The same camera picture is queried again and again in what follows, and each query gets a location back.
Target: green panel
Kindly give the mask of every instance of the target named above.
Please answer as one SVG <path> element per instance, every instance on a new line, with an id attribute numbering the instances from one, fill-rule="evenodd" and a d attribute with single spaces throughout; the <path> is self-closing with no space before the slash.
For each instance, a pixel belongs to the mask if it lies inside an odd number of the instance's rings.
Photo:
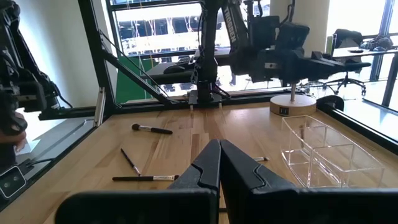
<path id="1" fill-rule="evenodd" d="M 139 65 L 138 58 L 130 58 L 136 65 Z M 139 70 L 136 68 L 126 57 L 119 57 L 119 61 L 129 68 L 132 72 L 139 75 Z M 156 66 L 158 63 L 153 61 L 153 66 Z M 144 67 L 144 71 L 148 71 L 152 68 L 151 60 L 142 60 L 142 66 Z M 118 72 L 118 83 L 116 86 L 116 102 L 117 103 L 125 103 L 129 100 L 143 100 L 143 99 L 151 99 L 152 96 L 149 93 L 146 93 L 139 85 L 134 83 L 130 78 L 125 76 L 122 72 Z"/>

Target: office chair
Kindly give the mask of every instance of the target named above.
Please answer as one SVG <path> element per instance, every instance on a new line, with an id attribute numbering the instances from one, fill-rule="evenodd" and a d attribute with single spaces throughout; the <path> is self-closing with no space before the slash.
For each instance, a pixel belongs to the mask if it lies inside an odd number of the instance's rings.
<path id="1" fill-rule="evenodd" d="M 343 47 L 359 47 L 361 42 L 363 41 L 362 34 L 359 32 L 355 31 L 350 31 L 350 30 L 343 30 L 343 29 L 338 29 L 336 30 L 335 34 L 335 43 L 333 43 L 334 48 L 343 48 Z M 346 76 L 344 78 L 340 78 L 338 80 L 333 80 L 330 82 L 324 83 L 324 88 L 328 86 L 330 83 L 338 83 L 337 90 L 335 91 L 335 94 L 337 95 L 339 93 L 340 88 L 344 85 L 344 87 L 347 87 L 347 84 L 352 83 L 355 85 L 359 85 L 362 87 L 362 95 L 366 94 L 366 86 L 364 82 L 360 80 L 355 80 L 353 78 L 348 77 L 349 72 L 355 72 L 363 67 L 370 67 L 372 64 L 371 63 L 363 63 L 363 62 L 355 62 L 353 60 L 354 58 L 349 58 L 345 64 L 346 64 Z"/>

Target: white wall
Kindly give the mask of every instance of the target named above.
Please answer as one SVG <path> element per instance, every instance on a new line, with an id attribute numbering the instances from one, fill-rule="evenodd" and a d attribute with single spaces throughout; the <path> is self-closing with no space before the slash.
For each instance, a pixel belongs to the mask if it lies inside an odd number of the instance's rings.
<path id="1" fill-rule="evenodd" d="M 291 0 L 271 0 L 271 15 L 283 20 Z M 312 51 L 325 51 L 330 0 L 296 0 L 293 22 L 305 24 L 310 34 L 304 44 L 306 56 Z"/>
<path id="2" fill-rule="evenodd" d="M 96 15 L 98 25 L 108 33 L 102 1 L 94 0 Z M 21 7 L 22 35 L 39 68 L 50 76 L 74 107 L 94 106 L 98 82 L 78 1 L 16 2 Z M 109 67 L 109 71 L 115 90 L 116 69 Z"/>

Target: round wooden base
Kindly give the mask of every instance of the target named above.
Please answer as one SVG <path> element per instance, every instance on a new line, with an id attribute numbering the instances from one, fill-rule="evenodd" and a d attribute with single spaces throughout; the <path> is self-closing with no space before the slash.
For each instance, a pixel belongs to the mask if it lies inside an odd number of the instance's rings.
<path id="1" fill-rule="evenodd" d="M 295 101 L 290 100 L 290 95 L 280 95 L 271 98 L 271 112 L 281 116 L 310 115 L 317 110 L 317 100 L 304 95 L 296 95 Z"/>

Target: clear acrylic organizer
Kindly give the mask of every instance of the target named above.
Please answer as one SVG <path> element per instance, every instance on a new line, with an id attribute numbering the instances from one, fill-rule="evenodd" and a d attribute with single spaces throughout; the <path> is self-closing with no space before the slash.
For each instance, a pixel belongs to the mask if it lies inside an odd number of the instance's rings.
<path id="1" fill-rule="evenodd" d="M 380 187 L 383 165 L 333 128 L 310 116 L 282 118 L 280 149 L 303 187 Z"/>

